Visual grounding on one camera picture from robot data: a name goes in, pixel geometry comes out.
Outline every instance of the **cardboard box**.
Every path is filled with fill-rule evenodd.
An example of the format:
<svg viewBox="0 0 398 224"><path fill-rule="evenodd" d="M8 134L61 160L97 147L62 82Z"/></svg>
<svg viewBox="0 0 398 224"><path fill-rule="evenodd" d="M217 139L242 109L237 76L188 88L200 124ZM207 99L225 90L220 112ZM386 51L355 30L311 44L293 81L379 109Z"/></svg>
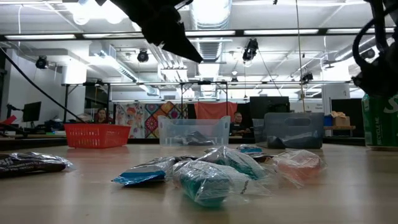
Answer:
<svg viewBox="0 0 398 224"><path fill-rule="evenodd" d="M333 125L334 126L351 126L351 122L349 121L349 116L346 116L345 118L342 118L342 117L333 118Z"/></svg>

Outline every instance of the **black monitor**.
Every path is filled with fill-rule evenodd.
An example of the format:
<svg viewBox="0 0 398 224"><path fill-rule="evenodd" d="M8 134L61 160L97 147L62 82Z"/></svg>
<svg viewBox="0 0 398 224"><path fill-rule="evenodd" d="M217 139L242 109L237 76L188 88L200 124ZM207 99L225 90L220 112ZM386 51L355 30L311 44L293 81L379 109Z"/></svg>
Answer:
<svg viewBox="0 0 398 224"><path fill-rule="evenodd" d="M23 122L33 122L40 119L42 102L28 103L24 106Z"/></svg>
<svg viewBox="0 0 398 224"><path fill-rule="evenodd" d="M252 119L264 119L266 113L289 113L288 96L251 96L250 113Z"/></svg>

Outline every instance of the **gray plastic bin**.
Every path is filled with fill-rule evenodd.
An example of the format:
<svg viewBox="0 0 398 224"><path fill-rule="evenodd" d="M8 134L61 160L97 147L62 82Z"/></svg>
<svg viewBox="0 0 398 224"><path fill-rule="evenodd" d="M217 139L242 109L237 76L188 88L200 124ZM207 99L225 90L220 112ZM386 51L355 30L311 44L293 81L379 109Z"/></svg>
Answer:
<svg viewBox="0 0 398 224"><path fill-rule="evenodd" d="M320 149L324 116L324 113L267 113L264 116L267 147Z"/></svg>

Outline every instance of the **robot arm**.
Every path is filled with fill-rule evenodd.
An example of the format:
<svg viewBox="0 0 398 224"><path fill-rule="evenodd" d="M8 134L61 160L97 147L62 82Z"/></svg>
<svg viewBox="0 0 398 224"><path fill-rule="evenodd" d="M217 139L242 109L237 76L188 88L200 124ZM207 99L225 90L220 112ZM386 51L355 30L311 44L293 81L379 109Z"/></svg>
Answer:
<svg viewBox="0 0 398 224"><path fill-rule="evenodd" d="M369 96L390 98L398 93L398 45L397 29L392 36L395 43L388 46L384 18L390 14L395 23L398 22L398 0L367 0L372 7L373 19L368 22L356 36L353 44L353 57L361 67L361 73L353 77L354 84L363 89ZM379 57L373 63L367 63L359 54L359 43L363 35L372 27L375 28Z"/></svg>
<svg viewBox="0 0 398 224"><path fill-rule="evenodd" d="M95 0L100 6L106 0ZM203 58L185 36L178 9L193 0L110 0L138 24L150 44L181 57L200 63Z"/></svg>

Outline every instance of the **person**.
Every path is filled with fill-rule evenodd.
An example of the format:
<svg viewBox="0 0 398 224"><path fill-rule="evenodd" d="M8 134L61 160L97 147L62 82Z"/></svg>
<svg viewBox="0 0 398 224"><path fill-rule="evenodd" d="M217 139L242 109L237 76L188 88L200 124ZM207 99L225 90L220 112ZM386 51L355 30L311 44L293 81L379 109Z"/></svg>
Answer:
<svg viewBox="0 0 398 224"><path fill-rule="evenodd" d="M107 124L108 121L106 120L106 110L104 108L98 109L97 113L95 114L96 124Z"/></svg>
<svg viewBox="0 0 398 224"><path fill-rule="evenodd" d="M230 133L232 136L243 136L250 133L250 129L242 124L242 114L238 111L234 113L234 122L231 123Z"/></svg>

